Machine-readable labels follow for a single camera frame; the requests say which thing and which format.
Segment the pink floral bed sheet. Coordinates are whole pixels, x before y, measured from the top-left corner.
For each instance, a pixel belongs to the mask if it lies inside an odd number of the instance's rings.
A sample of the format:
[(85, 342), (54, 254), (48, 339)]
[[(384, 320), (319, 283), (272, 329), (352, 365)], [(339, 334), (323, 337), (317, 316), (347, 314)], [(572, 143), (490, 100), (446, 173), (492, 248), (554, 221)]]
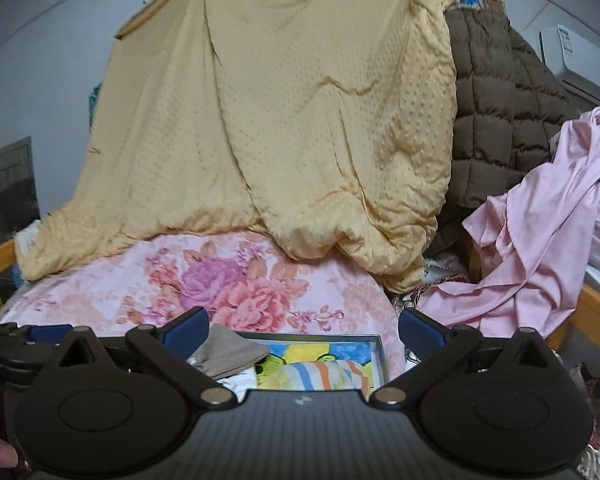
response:
[(99, 336), (163, 326), (202, 307), (235, 332), (380, 338), (389, 377), (405, 370), (396, 311), (355, 262), (294, 261), (253, 232), (161, 235), (123, 254), (22, 286), (0, 323), (87, 325)]

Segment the brown quilted jacket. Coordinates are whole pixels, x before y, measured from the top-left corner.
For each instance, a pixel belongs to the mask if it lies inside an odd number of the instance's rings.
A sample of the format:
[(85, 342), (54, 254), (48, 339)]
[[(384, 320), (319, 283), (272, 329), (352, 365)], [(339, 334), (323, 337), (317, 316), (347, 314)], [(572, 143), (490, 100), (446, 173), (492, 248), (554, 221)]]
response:
[(445, 12), (456, 68), (452, 172), (425, 255), (453, 247), (462, 222), (550, 160), (550, 139), (575, 118), (567, 92), (500, 11)]

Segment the grey shallow tray box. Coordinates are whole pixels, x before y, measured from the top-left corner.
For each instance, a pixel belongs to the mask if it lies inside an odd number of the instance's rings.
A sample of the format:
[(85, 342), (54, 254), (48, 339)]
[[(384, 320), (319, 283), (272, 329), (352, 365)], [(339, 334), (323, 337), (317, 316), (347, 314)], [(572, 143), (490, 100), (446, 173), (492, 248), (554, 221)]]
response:
[(252, 389), (358, 390), (367, 398), (388, 380), (377, 336), (233, 333), (215, 327), (188, 362), (239, 399)]

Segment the wooden right bed rail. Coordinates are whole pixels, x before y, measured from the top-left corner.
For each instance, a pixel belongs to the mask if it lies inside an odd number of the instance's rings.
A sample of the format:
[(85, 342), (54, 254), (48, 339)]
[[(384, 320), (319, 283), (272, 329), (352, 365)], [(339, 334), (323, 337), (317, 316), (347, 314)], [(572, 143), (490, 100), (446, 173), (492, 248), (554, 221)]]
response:
[(582, 286), (576, 310), (547, 337), (550, 348), (562, 348), (567, 336), (575, 328), (600, 349), (600, 292), (590, 285)]

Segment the grey brown cloth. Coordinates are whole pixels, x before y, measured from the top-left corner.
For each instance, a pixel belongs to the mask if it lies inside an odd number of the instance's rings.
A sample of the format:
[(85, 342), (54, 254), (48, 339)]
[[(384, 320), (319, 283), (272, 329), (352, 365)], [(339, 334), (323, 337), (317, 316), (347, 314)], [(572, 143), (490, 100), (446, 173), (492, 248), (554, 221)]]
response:
[(268, 356), (268, 348), (222, 325), (212, 324), (204, 343), (187, 362), (212, 379), (237, 375)]

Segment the striped colourful sock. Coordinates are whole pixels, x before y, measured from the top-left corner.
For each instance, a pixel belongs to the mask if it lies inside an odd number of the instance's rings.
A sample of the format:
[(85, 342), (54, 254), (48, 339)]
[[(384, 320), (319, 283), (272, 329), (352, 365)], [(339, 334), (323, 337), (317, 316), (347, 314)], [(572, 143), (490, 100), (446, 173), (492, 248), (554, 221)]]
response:
[(360, 390), (367, 398), (374, 388), (364, 367), (350, 360), (286, 364), (266, 375), (259, 387), (266, 390), (336, 391)]

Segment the white cloth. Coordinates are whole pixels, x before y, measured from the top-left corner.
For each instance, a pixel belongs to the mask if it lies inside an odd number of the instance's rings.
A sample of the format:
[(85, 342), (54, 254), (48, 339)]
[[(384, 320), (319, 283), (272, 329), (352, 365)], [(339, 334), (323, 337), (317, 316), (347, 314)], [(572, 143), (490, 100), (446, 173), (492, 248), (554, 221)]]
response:
[(238, 394), (241, 391), (258, 388), (258, 378), (254, 366), (242, 370), (238, 374), (220, 378), (218, 383)]

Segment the pink garment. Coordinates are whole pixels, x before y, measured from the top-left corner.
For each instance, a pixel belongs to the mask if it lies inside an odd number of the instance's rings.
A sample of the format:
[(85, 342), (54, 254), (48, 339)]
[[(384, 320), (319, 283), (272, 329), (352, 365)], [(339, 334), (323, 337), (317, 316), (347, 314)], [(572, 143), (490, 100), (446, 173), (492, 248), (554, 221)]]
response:
[(565, 122), (552, 147), (550, 162), (465, 220), (482, 279), (431, 287), (420, 312), (509, 337), (548, 336), (576, 310), (586, 269), (600, 270), (600, 107)]

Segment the yellow dotted blanket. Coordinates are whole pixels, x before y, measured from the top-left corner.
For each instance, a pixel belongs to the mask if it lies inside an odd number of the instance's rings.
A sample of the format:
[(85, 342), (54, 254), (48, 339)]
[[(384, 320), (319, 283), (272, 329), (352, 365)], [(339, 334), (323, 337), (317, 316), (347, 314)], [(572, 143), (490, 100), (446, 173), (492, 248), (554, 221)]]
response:
[(452, 0), (154, 0), (117, 33), (72, 200), (30, 281), (167, 232), (422, 277), (451, 173)]

